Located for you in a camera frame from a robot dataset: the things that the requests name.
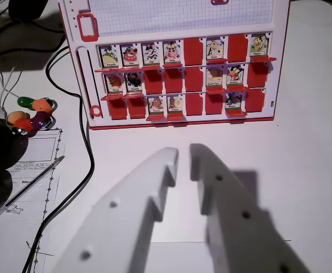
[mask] red slot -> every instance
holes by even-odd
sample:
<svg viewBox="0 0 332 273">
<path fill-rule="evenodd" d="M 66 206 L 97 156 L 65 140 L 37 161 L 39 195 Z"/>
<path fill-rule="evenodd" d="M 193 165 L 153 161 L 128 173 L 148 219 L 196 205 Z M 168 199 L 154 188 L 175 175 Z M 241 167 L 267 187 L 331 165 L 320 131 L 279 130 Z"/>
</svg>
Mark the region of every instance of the red slot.
<svg viewBox="0 0 332 273">
<path fill-rule="evenodd" d="M 244 34 L 233 34 L 228 38 L 228 62 L 246 61 L 248 39 Z"/>
<path fill-rule="evenodd" d="M 231 118 L 244 118 L 247 115 L 241 109 L 226 110 L 226 114 Z"/>
<path fill-rule="evenodd" d="M 129 98 L 128 109 L 130 111 L 131 118 L 145 118 L 146 117 L 146 105 L 143 98 Z"/>
<path fill-rule="evenodd" d="M 203 73 L 199 67 L 185 68 L 186 92 L 200 92 L 203 84 Z"/>
<path fill-rule="evenodd" d="M 182 92 L 182 73 L 177 68 L 165 69 L 166 94 Z"/>
<path fill-rule="evenodd" d="M 262 89 L 250 89 L 246 92 L 246 112 L 262 112 L 263 104 Z"/>
<path fill-rule="evenodd" d="M 184 39 L 185 65 L 202 64 L 202 43 L 199 38 Z"/>
<path fill-rule="evenodd" d="M 265 63 L 253 63 L 248 67 L 248 87 L 264 87 L 267 81 L 268 65 Z"/>
<path fill-rule="evenodd" d="M 202 115 L 202 96 L 199 93 L 186 94 L 186 115 Z"/>
<path fill-rule="evenodd" d="M 205 94 L 205 113 L 207 115 L 222 114 L 223 95 Z"/>
<path fill-rule="evenodd" d="M 162 93 L 162 75 L 157 70 L 143 72 L 144 85 L 148 95 Z"/>
<path fill-rule="evenodd" d="M 126 119 L 127 108 L 126 102 L 122 99 L 108 101 L 108 108 L 111 119 Z"/>
<path fill-rule="evenodd" d="M 77 23 L 79 25 L 81 39 L 85 42 L 96 42 L 98 40 L 99 33 L 98 33 L 97 20 L 94 17 L 94 15 L 91 13 L 80 13 L 76 17 L 77 17 Z M 89 17 L 90 20 L 92 20 L 94 35 L 84 35 L 82 33 L 81 18 L 86 18 L 86 17 Z"/>
</svg>

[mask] pen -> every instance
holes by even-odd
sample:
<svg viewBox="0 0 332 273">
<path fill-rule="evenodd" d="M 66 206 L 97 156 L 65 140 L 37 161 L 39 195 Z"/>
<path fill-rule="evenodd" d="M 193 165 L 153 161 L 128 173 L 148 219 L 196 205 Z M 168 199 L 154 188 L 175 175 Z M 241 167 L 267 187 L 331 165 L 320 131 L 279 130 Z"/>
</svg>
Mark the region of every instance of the pen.
<svg viewBox="0 0 332 273">
<path fill-rule="evenodd" d="M 44 169 L 39 175 L 31 180 L 23 189 L 21 189 L 15 196 L 13 196 L 7 203 L 0 207 L 0 215 L 6 211 L 6 209 L 16 202 L 25 192 L 27 192 L 33 185 L 41 180 L 52 168 L 55 168 L 63 159 L 64 155 L 52 162 L 46 169 Z"/>
</svg>

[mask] grid paper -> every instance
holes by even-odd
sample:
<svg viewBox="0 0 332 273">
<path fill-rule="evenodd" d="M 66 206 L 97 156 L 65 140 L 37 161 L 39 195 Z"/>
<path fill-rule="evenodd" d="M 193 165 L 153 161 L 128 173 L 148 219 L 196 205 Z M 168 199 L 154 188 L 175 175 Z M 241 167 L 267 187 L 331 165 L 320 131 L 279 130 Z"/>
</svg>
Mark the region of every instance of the grid paper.
<svg viewBox="0 0 332 273">
<path fill-rule="evenodd" d="M 273 0 L 89 0 L 99 36 L 271 23 Z"/>
</svg>

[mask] white plastic frame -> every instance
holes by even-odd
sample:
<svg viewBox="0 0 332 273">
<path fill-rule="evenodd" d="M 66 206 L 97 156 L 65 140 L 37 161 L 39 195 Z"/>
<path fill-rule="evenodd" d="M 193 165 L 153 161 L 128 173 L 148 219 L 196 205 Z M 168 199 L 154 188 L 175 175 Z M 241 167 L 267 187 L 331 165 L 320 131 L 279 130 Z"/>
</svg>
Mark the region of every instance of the white plastic frame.
<svg viewBox="0 0 332 273">
<path fill-rule="evenodd" d="M 104 87 L 104 82 L 102 79 L 102 73 L 94 72 L 95 70 L 102 69 L 102 63 L 99 58 L 99 46 L 108 46 L 116 45 L 119 47 L 121 44 L 137 44 L 139 50 L 139 68 L 143 66 L 142 58 L 142 43 L 152 43 L 159 42 L 159 60 L 160 68 L 163 70 L 163 44 L 162 42 L 167 42 L 170 40 L 180 40 L 180 55 L 181 62 L 184 65 L 184 39 L 193 38 L 198 36 L 199 40 L 203 43 L 203 63 L 202 67 L 206 65 L 206 39 L 213 37 L 225 37 L 224 38 L 224 57 L 227 58 L 228 52 L 228 39 L 231 34 L 247 34 L 248 39 L 248 51 L 246 56 L 246 61 L 243 62 L 248 64 L 250 62 L 250 39 L 252 34 L 271 34 L 269 37 L 269 46 L 268 54 L 270 57 L 277 58 L 276 61 L 273 61 L 269 64 L 269 74 L 266 85 L 264 87 L 267 92 L 265 93 L 264 107 L 261 112 L 248 113 L 245 117 L 246 119 L 250 118 L 273 118 L 275 113 L 275 105 L 271 107 L 271 102 L 276 101 L 277 90 L 279 85 L 281 63 L 283 58 L 283 49 L 285 43 L 285 34 L 287 29 L 287 20 L 288 20 L 288 10 L 289 10 L 289 0 L 275 0 L 273 3 L 273 17 L 272 22 L 269 24 L 253 24 L 253 25 L 243 25 L 243 26 L 232 26 L 232 27 L 218 27 L 218 28 L 208 28 L 201 30 L 185 30 L 185 31 L 170 31 L 170 32 L 157 32 L 157 33 L 148 33 L 148 34 L 134 34 L 134 35 L 123 35 L 123 36 L 109 36 L 109 37 L 99 37 L 96 42 L 84 42 L 81 39 L 79 32 L 79 26 L 77 24 L 76 18 L 80 13 L 91 13 L 88 0 L 59 0 L 59 6 L 61 13 L 63 15 L 63 21 L 65 30 L 67 32 L 69 46 L 71 48 L 71 55 L 73 58 L 74 68 L 76 75 L 78 77 L 78 83 L 80 87 L 81 94 L 85 100 L 85 111 L 89 120 L 90 127 L 101 127 L 101 126 L 127 126 L 127 125 L 146 125 L 148 123 L 153 123 L 147 121 L 148 116 L 148 107 L 145 104 L 146 116 L 143 119 L 130 119 L 129 115 L 127 119 L 122 120 L 112 120 L 109 114 L 109 109 L 107 101 L 101 101 L 100 99 L 106 96 L 106 89 Z M 88 53 L 89 52 L 90 62 L 93 70 L 84 68 L 83 63 L 89 62 Z M 121 61 L 121 51 L 120 48 L 117 50 L 119 58 L 119 68 L 123 67 Z M 244 81 L 246 81 L 247 72 L 245 71 Z M 185 79 L 183 77 L 183 90 L 185 92 Z M 203 109 L 205 110 L 205 95 L 202 95 L 204 99 Z M 94 117 L 90 113 L 90 107 L 88 105 L 98 105 L 102 109 L 103 117 Z M 185 120 L 188 122 L 193 121 L 217 121 L 217 120 L 226 120 L 234 119 L 229 118 L 225 113 L 225 108 L 223 107 L 223 112 L 220 115 L 185 115 Z M 166 119 L 159 121 L 158 123 L 168 122 Z"/>
</svg>

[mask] white table surface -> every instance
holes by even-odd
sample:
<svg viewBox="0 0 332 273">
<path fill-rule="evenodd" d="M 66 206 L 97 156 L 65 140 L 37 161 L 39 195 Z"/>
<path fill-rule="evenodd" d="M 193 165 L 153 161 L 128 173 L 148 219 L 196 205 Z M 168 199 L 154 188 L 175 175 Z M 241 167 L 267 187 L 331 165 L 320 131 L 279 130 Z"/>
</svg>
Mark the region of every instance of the white table surface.
<svg viewBox="0 0 332 273">
<path fill-rule="evenodd" d="M 45 13 L 56 8 L 50 1 Z M 69 55 L 54 66 L 52 76 L 66 90 L 78 92 Z M 50 97 L 59 104 L 54 116 L 66 141 L 56 197 L 60 203 L 90 166 L 78 127 L 78 101 L 55 89 L 44 69 L 24 71 L 13 92 Z M 5 106 L 8 112 L 21 110 L 10 97 Z M 321 1 L 292 3 L 274 121 L 90 131 L 90 142 L 96 170 L 51 223 L 55 256 L 46 260 L 45 272 L 51 271 L 91 205 L 165 146 L 179 149 L 179 173 L 168 193 L 164 221 L 154 228 L 146 271 L 213 272 L 203 243 L 205 218 L 189 178 L 191 143 L 209 146 L 233 171 L 255 172 L 258 204 L 281 236 L 311 272 L 332 272 L 332 7 Z"/>
</svg>

